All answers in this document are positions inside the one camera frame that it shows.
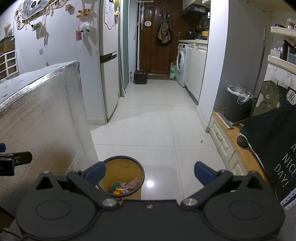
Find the white drawer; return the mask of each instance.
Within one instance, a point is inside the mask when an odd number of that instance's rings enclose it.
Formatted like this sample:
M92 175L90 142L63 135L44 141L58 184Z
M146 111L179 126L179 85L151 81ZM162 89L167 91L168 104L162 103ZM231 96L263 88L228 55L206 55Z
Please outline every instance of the white drawer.
M233 157L231 158L227 169L237 176L245 176L247 174L244 165L241 163L236 153L234 153Z
M214 119L214 117L211 118L210 121L210 135L221 155L221 158L223 159L225 165L230 162L230 159L232 158L234 154L234 148L224 135L222 129L218 125L217 121Z

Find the metal bolt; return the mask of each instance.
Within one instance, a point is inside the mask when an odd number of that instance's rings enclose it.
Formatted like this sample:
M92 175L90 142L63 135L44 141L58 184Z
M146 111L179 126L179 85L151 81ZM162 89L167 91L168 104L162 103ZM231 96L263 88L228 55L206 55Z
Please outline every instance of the metal bolt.
M113 206L117 205L117 201L112 198L107 198L104 201L102 201L102 204L105 207L113 207Z
M183 203L186 206L195 206L198 203L198 201L194 198L187 198L187 199L183 200Z
M153 204L147 204L147 205L146 205L146 208L148 208L148 209L152 209L153 207L154 207Z

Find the speech bubble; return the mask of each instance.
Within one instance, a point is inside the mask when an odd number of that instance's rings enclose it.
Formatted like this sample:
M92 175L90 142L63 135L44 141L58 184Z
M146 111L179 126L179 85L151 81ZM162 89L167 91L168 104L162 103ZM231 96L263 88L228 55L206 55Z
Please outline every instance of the speech bubble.
M289 90L286 97L287 101L289 101L291 105L296 104L296 93L293 90Z

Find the white refrigerator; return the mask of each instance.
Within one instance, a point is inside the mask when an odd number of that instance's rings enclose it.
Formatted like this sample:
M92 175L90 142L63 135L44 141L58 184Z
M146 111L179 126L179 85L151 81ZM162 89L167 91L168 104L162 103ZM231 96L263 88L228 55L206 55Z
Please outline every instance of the white refrigerator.
M99 52L106 118L109 120L119 100L118 24L114 2L100 1Z

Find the black clamp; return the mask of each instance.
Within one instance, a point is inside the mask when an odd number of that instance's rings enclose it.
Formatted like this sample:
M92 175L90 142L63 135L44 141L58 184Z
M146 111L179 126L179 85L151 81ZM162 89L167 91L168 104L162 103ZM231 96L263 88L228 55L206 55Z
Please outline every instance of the black clamp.
M14 176L15 166L29 164L32 161L32 154L29 151L17 152L17 153L0 153L0 176Z

